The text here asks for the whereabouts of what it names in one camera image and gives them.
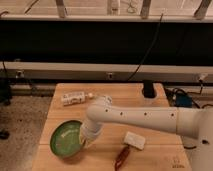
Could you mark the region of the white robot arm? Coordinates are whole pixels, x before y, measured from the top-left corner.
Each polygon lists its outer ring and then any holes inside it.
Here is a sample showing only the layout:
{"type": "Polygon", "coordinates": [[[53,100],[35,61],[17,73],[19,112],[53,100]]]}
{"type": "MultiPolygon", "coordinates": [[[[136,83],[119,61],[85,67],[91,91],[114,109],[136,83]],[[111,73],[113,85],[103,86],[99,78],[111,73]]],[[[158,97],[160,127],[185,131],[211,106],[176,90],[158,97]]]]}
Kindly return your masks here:
{"type": "Polygon", "coordinates": [[[87,110],[79,139],[90,144],[104,123],[118,123],[174,133],[198,141],[192,171],[213,171],[213,109],[184,107],[120,107],[110,96],[98,97],[87,110]]]}

